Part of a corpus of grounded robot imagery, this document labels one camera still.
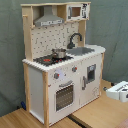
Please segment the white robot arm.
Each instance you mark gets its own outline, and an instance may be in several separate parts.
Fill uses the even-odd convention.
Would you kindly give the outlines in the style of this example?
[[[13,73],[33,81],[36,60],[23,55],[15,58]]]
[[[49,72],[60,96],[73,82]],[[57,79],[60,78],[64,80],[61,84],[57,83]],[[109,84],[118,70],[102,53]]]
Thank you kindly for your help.
[[[128,102],[128,82],[122,81],[111,88],[104,87],[103,90],[109,98]]]

